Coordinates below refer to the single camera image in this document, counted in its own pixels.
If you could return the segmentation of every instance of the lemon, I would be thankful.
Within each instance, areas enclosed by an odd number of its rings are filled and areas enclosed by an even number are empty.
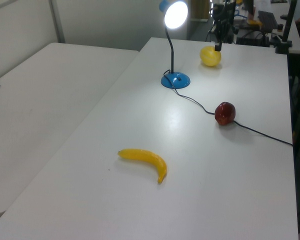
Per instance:
[[[214,46],[205,46],[200,51],[200,58],[205,65],[214,67],[221,61],[221,52],[215,51]]]

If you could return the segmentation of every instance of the wall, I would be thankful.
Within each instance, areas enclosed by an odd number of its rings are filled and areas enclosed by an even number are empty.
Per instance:
[[[57,42],[49,0],[17,0],[0,8],[0,77]]]
[[[296,7],[294,10],[294,16],[293,16],[294,20],[297,20],[300,18],[300,0],[298,0],[296,2]]]
[[[67,44],[140,51],[151,37],[165,38],[161,0],[52,0],[60,31]],[[187,38],[187,24],[169,31]]]

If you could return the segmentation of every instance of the lamp head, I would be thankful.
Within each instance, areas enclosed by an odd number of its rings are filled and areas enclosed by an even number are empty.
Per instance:
[[[176,1],[172,4],[168,0],[162,0],[159,5],[161,12],[164,15],[164,24],[169,29],[176,29],[180,27],[187,19],[188,7],[184,1]]]

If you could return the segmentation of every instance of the power cord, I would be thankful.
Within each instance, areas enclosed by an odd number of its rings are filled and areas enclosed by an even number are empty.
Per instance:
[[[166,79],[169,80],[169,82],[171,83],[171,85],[172,85],[172,87],[173,87],[172,90],[174,91],[175,94],[177,94],[179,97],[182,97],[182,98],[184,98],[184,99],[187,99],[187,100],[189,100],[189,101],[191,101],[191,102],[193,102],[193,103],[199,105],[199,106],[200,106],[207,114],[215,115],[214,112],[207,111],[207,110],[205,109],[204,106],[202,106],[199,102],[197,102],[197,101],[194,100],[193,98],[188,97],[188,96],[185,96],[185,95],[179,94],[179,92],[178,92],[177,89],[175,88],[175,86],[174,86],[174,84],[172,83],[172,81],[166,76],[166,73],[170,73],[170,72],[171,72],[170,69],[167,70],[167,71],[165,71],[165,72],[163,73],[163,76],[164,76]],[[267,134],[264,134],[264,133],[262,133],[262,132],[260,132],[260,131],[254,130],[254,129],[250,128],[250,127],[244,126],[244,125],[238,123],[238,122],[235,121],[235,120],[234,120],[233,122],[234,122],[235,124],[237,124],[238,126],[242,127],[242,128],[248,129],[248,130],[253,131],[253,132],[257,133],[257,134],[263,135],[263,136],[265,136],[265,137],[267,137],[267,138],[276,140],[276,141],[278,141],[278,142],[281,142],[281,143],[284,143],[284,144],[287,144],[287,145],[290,145],[290,146],[293,147],[293,145],[292,145],[291,143],[287,142],[287,141],[280,140],[280,139],[278,139],[278,138],[275,138],[275,137],[269,136],[269,135],[267,135]]]

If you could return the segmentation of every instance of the yellow banana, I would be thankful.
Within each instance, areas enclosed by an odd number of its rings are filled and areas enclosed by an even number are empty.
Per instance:
[[[167,165],[165,161],[157,154],[143,149],[126,148],[118,152],[123,159],[132,159],[150,163],[154,165],[158,171],[158,183],[162,183],[167,175]]]

